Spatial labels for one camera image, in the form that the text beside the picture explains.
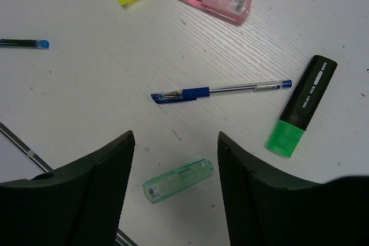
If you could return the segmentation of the green black highlighter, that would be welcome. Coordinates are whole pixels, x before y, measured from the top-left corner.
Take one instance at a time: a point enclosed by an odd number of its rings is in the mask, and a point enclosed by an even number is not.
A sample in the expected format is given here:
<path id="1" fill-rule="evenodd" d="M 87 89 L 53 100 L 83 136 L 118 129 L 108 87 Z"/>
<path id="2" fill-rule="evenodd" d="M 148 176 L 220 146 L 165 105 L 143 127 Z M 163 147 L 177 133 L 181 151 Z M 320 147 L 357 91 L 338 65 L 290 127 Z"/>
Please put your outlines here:
<path id="1" fill-rule="evenodd" d="M 337 62 L 315 55 L 307 65 L 266 144 L 273 153 L 290 158 L 307 130 L 333 77 Z"/>

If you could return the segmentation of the clear blue ink pen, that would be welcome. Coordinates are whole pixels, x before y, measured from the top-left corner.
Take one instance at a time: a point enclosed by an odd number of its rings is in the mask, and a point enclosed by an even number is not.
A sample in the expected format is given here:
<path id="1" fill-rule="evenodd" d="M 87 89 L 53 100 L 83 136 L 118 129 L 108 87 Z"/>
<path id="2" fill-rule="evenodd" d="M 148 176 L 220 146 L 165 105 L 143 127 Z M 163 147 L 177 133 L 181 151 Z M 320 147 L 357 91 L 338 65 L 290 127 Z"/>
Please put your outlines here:
<path id="1" fill-rule="evenodd" d="M 50 43 L 47 40 L 1 39 L 0 45 L 1 47 L 48 49 Z"/>

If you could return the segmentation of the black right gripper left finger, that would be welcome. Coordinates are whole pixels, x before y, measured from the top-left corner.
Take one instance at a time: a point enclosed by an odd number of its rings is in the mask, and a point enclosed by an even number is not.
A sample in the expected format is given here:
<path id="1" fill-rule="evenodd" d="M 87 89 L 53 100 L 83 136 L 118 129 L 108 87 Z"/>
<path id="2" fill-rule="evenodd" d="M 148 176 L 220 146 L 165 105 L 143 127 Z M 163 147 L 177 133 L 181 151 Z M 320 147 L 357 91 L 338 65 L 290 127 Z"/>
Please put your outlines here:
<path id="1" fill-rule="evenodd" d="M 115 245 L 134 147 L 127 131 L 60 168 L 1 183 L 1 244 Z"/>

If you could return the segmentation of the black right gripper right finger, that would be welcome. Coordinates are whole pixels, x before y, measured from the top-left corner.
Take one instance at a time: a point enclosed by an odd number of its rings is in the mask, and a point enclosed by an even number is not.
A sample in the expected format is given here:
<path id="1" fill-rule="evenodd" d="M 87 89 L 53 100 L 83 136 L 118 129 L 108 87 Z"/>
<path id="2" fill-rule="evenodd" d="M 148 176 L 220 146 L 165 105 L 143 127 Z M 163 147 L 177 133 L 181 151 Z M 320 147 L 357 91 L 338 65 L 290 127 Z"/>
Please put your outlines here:
<path id="1" fill-rule="evenodd" d="M 319 184 L 285 173 L 219 133 L 231 245 L 367 245 L 368 177 Z"/>

